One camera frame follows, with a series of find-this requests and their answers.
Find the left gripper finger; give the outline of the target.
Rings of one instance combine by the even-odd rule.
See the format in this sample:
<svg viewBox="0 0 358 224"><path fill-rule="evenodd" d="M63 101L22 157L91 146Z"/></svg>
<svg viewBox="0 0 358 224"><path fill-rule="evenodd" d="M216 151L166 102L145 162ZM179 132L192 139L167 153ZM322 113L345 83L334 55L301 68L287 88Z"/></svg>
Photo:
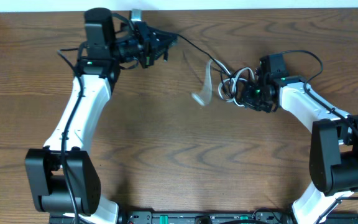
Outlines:
<svg viewBox="0 0 358 224"><path fill-rule="evenodd" d="M177 41L177 35L175 33L162 31L154 27L149 27L149 30L163 44L172 44Z"/></svg>
<svg viewBox="0 0 358 224"><path fill-rule="evenodd" d="M168 51L175 45L174 42L171 42L170 44L163 46L161 49L158 49L155 53L155 60L158 60L160 58L163 58L164 61L168 60L169 53Z"/></svg>

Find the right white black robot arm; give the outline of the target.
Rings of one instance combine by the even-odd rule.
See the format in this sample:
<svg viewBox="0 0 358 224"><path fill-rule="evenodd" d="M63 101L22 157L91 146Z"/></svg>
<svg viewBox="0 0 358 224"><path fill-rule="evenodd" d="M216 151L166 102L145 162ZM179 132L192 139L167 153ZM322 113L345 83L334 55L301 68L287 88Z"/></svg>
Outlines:
<svg viewBox="0 0 358 224"><path fill-rule="evenodd" d="M240 102L255 111L291 113L311 133L311 183L282 223L324 223L345 200L358 200L358 115L319 96L301 76L291 76L284 54L261 57L244 83Z"/></svg>

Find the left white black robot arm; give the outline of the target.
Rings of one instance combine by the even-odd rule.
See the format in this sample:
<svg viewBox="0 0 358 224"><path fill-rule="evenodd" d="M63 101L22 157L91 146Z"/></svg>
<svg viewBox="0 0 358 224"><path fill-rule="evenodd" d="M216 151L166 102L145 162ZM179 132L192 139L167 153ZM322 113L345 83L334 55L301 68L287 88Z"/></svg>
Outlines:
<svg viewBox="0 0 358 224"><path fill-rule="evenodd" d="M115 30L113 21L120 19ZM25 169L34 207L65 223L125 223L118 204L101 193L90 159L96 125L122 70L148 68L167 58L177 35L148 26L134 9L129 18L97 7L84 14L86 40L77 48L73 88L52 135L29 149Z"/></svg>

